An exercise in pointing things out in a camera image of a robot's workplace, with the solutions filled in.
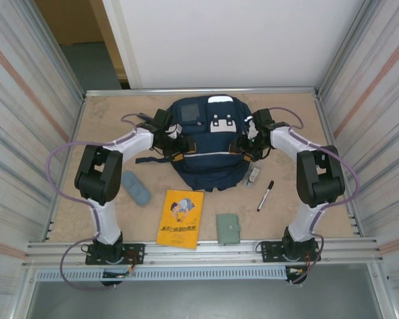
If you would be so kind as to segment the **black marker pen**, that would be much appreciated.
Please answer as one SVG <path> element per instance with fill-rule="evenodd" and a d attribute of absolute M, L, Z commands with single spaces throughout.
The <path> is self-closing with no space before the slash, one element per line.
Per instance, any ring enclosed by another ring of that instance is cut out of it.
<path fill-rule="evenodd" d="M 260 201 L 260 203 L 259 203 L 259 205 L 257 207 L 257 210 L 256 210 L 257 212 L 259 212 L 262 209 L 262 207 L 263 207 L 263 205 L 264 205 L 264 203 L 265 203 L 270 191 L 272 190 L 274 184 L 275 184 L 275 182 L 273 180 L 269 183 L 269 185 L 268 185 L 268 187 L 267 187 L 267 189 L 266 189 L 266 191 L 265 191 L 265 193 L 264 193 L 264 195 L 263 195 L 263 197 L 262 197 L 262 199 L 261 199 L 261 201 Z"/>

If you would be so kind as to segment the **green wallet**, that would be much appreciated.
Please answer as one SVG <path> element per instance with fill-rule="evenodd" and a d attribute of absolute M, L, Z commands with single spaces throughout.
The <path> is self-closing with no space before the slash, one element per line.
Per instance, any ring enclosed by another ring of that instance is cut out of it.
<path fill-rule="evenodd" d="M 217 241 L 220 245 L 240 243 L 240 225 L 236 214 L 216 215 Z"/>

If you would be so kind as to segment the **grey-blue pencil case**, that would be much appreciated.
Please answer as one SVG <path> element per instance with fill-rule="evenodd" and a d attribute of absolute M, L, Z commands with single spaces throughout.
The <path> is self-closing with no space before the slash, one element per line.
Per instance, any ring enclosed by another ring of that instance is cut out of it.
<path fill-rule="evenodd" d="M 132 171 L 122 174 L 121 185 L 137 205 L 145 206 L 150 202 L 150 192 Z"/>

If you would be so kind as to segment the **yellow book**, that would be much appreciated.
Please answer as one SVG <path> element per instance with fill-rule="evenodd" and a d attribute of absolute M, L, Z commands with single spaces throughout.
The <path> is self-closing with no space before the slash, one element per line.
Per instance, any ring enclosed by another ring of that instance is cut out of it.
<path fill-rule="evenodd" d="M 157 245 L 193 249 L 197 247 L 203 192 L 167 190 Z"/>

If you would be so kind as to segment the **navy blue backpack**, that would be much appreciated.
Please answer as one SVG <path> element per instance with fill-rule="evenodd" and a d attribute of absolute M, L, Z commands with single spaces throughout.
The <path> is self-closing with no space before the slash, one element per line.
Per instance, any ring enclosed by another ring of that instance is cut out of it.
<path fill-rule="evenodd" d="M 240 99 L 228 95 L 197 96 L 175 101 L 167 111 L 173 123 L 181 126 L 182 136 L 196 145 L 177 160 L 137 158 L 135 163 L 170 162 L 185 183 L 194 191 L 223 191 L 235 187 L 249 169 L 244 155 L 231 153 L 230 145 L 247 132 L 252 113 Z"/>

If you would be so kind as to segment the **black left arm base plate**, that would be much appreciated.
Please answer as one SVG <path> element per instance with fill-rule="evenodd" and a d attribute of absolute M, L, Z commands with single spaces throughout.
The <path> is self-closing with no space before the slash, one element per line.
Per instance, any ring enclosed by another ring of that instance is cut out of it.
<path fill-rule="evenodd" d="M 110 248 L 87 245 L 86 265 L 142 265 L 145 256 L 145 244 L 112 245 Z"/>

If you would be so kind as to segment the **wide aluminium mounting rail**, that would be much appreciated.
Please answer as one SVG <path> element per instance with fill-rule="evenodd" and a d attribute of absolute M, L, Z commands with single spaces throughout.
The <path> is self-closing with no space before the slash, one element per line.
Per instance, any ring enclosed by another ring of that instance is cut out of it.
<path fill-rule="evenodd" d="M 247 266 L 263 262 L 258 240 L 242 240 L 238 245 L 219 245 L 217 241 L 199 241 L 195 250 L 144 243 L 142 266 Z M 381 263 L 382 254 L 376 239 L 345 237 L 317 239 L 323 244 L 322 264 Z M 57 268 L 69 243 L 31 243 L 22 262 L 24 268 Z"/>

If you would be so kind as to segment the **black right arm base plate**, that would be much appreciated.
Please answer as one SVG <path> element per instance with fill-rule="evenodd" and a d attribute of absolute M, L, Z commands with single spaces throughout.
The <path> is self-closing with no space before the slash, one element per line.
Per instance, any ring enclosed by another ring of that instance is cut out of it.
<path fill-rule="evenodd" d="M 306 257 L 311 261 L 321 260 L 318 243 L 311 239 L 305 242 L 263 241 L 259 244 L 264 263 L 305 262 Z"/>

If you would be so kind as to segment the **small green circuit board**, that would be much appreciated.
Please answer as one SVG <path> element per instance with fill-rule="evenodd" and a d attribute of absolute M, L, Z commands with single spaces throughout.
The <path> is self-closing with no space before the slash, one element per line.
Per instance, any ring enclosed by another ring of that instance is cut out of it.
<path fill-rule="evenodd" d="M 102 273 L 102 278 L 107 279 L 117 279 L 117 278 L 130 278 L 135 275 L 134 271 L 131 270 L 112 270 L 112 269 L 105 269 Z"/>

